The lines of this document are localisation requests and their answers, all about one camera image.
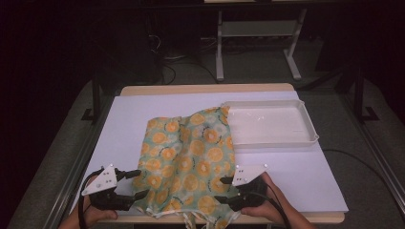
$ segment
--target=plastic tray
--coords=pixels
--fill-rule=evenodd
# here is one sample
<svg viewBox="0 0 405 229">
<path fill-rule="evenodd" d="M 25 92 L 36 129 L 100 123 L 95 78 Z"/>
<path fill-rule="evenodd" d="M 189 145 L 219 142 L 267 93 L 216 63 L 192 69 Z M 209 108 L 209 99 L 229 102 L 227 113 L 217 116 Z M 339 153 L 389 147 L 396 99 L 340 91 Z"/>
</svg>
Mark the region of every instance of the plastic tray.
<svg viewBox="0 0 405 229">
<path fill-rule="evenodd" d="M 295 148 L 319 136 L 301 100 L 229 101 L 228 123 L 236 149 Z"/>
</svg>

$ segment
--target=garment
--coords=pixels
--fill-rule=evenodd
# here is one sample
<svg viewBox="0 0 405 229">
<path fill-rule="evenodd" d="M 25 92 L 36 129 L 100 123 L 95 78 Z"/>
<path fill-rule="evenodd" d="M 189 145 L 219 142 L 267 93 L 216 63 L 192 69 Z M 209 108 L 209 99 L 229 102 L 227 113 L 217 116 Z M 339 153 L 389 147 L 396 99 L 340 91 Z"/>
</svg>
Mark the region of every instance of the garment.
<svg viewBox="0 0 405 229">
<path fill-rule="evenodd" d="M 187 228 L 194 217 L 205 219 L 207 229 L 225 228 L 240 213 L 214 197 L 235 197 L 237 189 L 222 184 L 233 177 L 235 153 L 227 124 L 228 107 L 206 109 L 188 117 L 149 120 L 133 186 L 149 188 L 137 207 L 150 216 L 184 216 Z"/>
</svg>

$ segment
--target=cloth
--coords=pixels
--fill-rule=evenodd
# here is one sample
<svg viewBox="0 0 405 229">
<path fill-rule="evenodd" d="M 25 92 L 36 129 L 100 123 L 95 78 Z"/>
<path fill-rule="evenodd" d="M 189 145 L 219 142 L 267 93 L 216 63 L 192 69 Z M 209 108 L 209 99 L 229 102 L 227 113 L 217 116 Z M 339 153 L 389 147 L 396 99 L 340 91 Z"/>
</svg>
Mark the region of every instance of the cloth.
<svg viewBox="0 0 405 229">
<path fill-rule="evenodd" d="M 228 110 L 216 107 L 148 121 L 138 166 L 142 173 L 133 182 L 135 191 L 150 188 L 136 202 L 142 212 L 155 218 L 182 215 L 187 228 L 195 228 L 197 217 L 206 220 L 207 229 L 225 228 L 240 215 L 214 198 L 238 193 L 220 181 L 235 173 Z"/>
</svg>

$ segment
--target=desk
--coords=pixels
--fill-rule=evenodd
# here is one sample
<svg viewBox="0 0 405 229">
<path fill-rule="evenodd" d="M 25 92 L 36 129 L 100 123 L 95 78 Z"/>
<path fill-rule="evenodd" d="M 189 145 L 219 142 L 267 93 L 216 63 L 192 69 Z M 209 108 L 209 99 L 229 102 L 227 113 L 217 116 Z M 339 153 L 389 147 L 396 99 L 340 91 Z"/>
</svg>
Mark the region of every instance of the desk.
<svg viewBox="0 0 405 229">
<path fill-rule="evenodd" d="M 138 166 L 146 121 L 155 116 L 190 115 L 230 100 L 298 98 L 289 84 L 181 85 L 127 87 L 116 97 L 86 171 L 114 164 L 119 170 Z M 236 151 L 236 161 L 267 163 L 273 180 L 291 204 L 314 223 L 339 223 L 347 212 L 346 203 L 331 174 L 318 143 L 300 152 L 289 149 L 271 153 Z M 122 180 L 117 192 L 131 193 L 131 180 Z M 134 209 L 119 212 L 117 222 L 182 223 L 180 217 L 153 219 Z M 266 219 L 240 216 L 234 223 L 269 223 Z"/>
</svg>

